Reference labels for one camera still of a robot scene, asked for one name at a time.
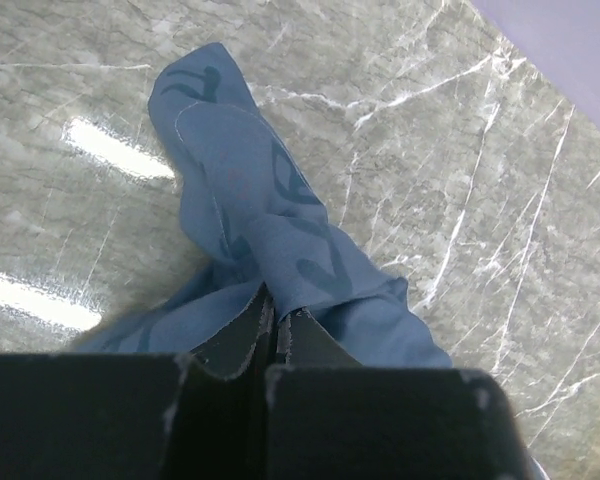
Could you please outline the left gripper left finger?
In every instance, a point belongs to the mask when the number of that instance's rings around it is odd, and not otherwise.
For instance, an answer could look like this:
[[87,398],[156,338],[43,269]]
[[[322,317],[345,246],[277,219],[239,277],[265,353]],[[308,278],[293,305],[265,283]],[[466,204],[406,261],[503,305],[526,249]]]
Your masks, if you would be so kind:
[[0,479],[258,479],[270,297],[177,354],[0,354]]

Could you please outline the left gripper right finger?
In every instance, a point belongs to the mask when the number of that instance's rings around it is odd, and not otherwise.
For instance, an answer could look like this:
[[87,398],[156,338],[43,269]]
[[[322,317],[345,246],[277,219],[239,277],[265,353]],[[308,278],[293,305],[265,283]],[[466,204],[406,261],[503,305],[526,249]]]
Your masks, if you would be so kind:
[[304,310],[265,376],[269,479],[532,479],[509,400],[476,369],[371,368]]

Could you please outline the blue cartoon print pillowcase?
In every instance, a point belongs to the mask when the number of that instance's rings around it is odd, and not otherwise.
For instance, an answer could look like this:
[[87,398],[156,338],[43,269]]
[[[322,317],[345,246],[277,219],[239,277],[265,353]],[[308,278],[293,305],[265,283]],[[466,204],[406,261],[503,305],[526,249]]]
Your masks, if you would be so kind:
[[408,309],[405,279],[378,269],[329,221],[223,45],[170,64],[148,110],[183,178],[182,231],[210,261],[162,305],[101,327],[79,351],[191,351],[266,288],[278,318],[308,310],[364,365],[451,366]]

